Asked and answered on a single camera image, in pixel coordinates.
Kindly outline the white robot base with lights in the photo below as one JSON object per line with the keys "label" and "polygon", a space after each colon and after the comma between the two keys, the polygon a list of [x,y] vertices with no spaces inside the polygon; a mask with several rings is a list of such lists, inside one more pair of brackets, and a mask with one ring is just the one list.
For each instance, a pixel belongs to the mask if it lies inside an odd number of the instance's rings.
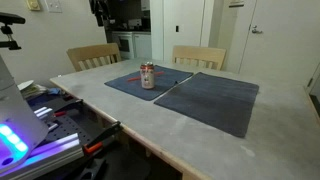
{"label": "white robot base with lights", "polygon": [[0,56],[0,173],[23,163],[47,134]]}

